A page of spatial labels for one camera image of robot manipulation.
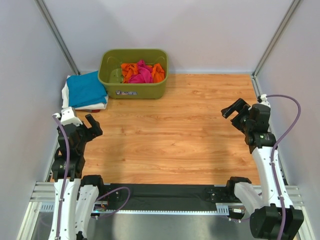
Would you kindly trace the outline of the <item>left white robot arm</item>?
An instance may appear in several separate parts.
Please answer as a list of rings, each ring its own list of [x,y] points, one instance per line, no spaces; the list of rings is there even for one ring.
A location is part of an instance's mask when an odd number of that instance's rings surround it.
[[[86,240],[95,201],[105,196],[100,175],[82,175],[86,144],[103,134],[91,114],[87,127],[73,108],[53,115],[58,124],[59,147],[51,167],[54,180],[54,210],[50,240]]]

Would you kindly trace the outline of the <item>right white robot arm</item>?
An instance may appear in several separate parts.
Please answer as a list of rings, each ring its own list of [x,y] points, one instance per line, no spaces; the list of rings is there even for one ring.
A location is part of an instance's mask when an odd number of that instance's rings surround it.
[[[238,200],[250,214],[249,227],[256,239],[292,240],[304,222],[303,212],[294,207],[281,174],[278,145],[280,140],[270,132],[271,105],[267,95],[249,105],[239,98],[221,110],[224,118],[236,116],[231,124],[244,134],[258,169],[261,194],[244,177],[231,177],[225,196],[231,202]]]

